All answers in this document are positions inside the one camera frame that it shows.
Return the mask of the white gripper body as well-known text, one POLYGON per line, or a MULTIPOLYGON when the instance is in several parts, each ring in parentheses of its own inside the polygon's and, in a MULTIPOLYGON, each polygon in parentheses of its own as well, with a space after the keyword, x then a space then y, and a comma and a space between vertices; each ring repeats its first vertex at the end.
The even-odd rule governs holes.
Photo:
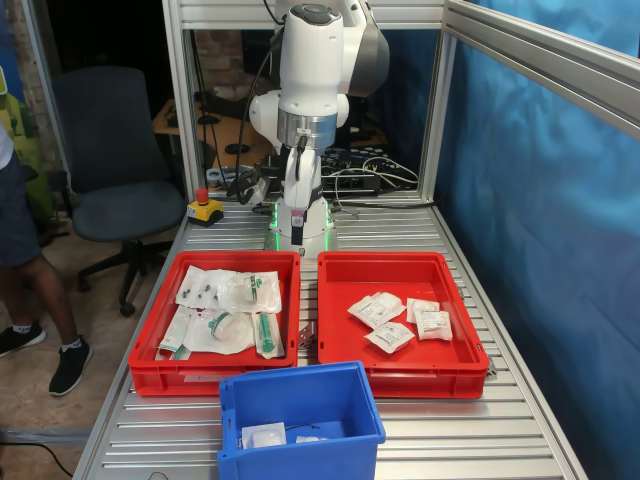
POLYGON ((282 198, 293 211, 308 210, 322 196, 320 151, 282 147, 284 179, 282 198))

